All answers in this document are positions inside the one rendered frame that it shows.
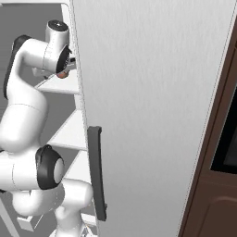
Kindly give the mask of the brown cupboard unit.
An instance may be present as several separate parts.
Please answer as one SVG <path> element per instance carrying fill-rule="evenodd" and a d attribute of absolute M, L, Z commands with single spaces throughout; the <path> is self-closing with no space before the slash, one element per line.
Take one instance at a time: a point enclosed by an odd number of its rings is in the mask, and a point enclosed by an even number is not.
<path fill-rule="evenodd" d="M 237 237 L 237 174 L 210 169 L 237 87 L 237 17 L 179 237 Z"/>

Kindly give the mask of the white fridge body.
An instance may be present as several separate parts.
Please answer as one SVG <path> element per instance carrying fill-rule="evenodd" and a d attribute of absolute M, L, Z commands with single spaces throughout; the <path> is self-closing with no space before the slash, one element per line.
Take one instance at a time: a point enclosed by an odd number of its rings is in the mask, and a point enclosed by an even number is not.
<path fill-rule="evenodd" d="M 76 31 L 76 19 L 73 0 L 0 0 L 0 120 L 7 107 L 4 97 L 4 81 L 12 53 L 14 41 L 21 35 L 43 41 L 47 22 L 59 20 L 69 27 L 69 59 L 76 59 L 77 77 L 80 91 L 77 94 L 43 92 L 36 85 L 51 76 L 46 71 L 25 67 L 22 79 L 40 91 L 47 100 L 48 115 L 40 136 L 40 145 L 48 141 L 58 131 L 74 110 L 80 110 L 83 117 L 87 148 L 77 150 L 51 145 L 64 160 L 64 177 L 70 165 L 80 151 L 88 153 L 88 126 L 82 93 L 81 65 Z M 91 237 L 99 237 L 98 220 L 94 205 L 94 189 L 91 203 L 81 210 L 81 218 L 89 229 Z M 12 205 L 12 193 L 0 192 L 0 237 L 55 237 L 56 216 L 49 211 L 41 216 L 22 216 Z"/>

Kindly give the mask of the white fridge shelf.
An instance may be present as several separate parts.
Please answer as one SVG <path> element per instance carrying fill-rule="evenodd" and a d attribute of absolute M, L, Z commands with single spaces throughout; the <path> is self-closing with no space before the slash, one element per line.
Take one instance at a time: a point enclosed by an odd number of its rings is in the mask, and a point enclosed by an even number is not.
<path fill-rule="evenodd" d="M 67 78 L 60 79 L 57 76 L 51 76 L 36 85 L 36 88 L 43 92 L 77 94 L 80 91 L 77 71 L 71 70 Z"/>
<path fill-rule="evenodd" d="M 82 112 L 74 110 L 48 143 L 59 147 L 85 150 L 87 144 Z"/>
<path fill-rule="evenodd" d="M 68 171 L 66 172 L 65 177 L 67 179 L 74 179 L 91 183 L 89 159 L 88 153 L 86 151 L 80 151 L 77 154 Z"/>

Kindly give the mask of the black built-in oven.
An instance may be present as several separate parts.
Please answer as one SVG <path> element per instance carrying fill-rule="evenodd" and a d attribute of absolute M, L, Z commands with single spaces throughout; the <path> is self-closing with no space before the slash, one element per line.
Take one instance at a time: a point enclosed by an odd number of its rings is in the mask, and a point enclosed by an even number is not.
<path fill-rule="evenodd" d="M 231 99 L 210 169 L 237 174 L 237 87 Z"/>

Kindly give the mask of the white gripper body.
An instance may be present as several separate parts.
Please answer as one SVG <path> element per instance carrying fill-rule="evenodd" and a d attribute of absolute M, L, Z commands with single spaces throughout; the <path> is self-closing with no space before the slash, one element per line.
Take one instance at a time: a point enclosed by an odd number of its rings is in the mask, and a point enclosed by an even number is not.
<path fill-rule="evenodd" d="M 72 57 L 70 60 L 69 60 L 69 63 L 67 65 L 67 70 L 73 70 L 76 68 L 76 59 L 74 57 Z"/>

